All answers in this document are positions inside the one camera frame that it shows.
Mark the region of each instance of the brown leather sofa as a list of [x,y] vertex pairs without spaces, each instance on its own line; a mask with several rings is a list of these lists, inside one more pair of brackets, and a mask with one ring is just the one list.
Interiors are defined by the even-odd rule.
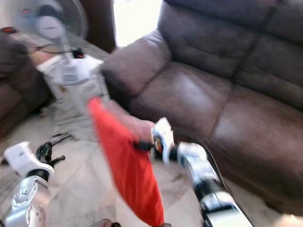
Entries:
[[302,21],[297,0],[165,0],[102,73],[131,114],[197,134],[226,177],[303,215]]
[[50,97],[27,48],[0,33],[0,138]]

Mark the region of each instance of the red cloth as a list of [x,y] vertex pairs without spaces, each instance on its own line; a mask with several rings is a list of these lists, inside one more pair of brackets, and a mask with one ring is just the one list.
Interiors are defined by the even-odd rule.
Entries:
[[138,138],[103,108],[100,98],[89,102],[89,112],[122,198],[142,221],[160,226],[163,205],[148,152],[134,148]]

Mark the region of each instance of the electric fan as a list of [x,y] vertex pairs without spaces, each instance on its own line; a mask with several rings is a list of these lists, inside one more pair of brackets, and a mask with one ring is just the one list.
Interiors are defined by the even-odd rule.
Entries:
[[75,85],[88,79],[85,58],[75,59],[71,48],[87,32],[86,14],[78,0],[9,0],[7,6],[12,26],[27,44],[40,49],[53,45],[53,53],[61,55],[53,72],[56,83]]

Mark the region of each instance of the sofa backrest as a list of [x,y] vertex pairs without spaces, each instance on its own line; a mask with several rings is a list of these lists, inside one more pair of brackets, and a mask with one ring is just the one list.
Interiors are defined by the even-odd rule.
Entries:
[[281,2],[235,82],[303,110],[303,1]]
[[172,57],[232,78],[276,0],[165,0],[158,29]]

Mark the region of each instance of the sofa armrest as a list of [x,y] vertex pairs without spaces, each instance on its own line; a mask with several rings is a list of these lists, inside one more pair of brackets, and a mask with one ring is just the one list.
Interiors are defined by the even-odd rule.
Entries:
[[101,72],[108,82],[129,96],[139,94],[145,85],[171,60],[171,53],[159,31],[114,51]]

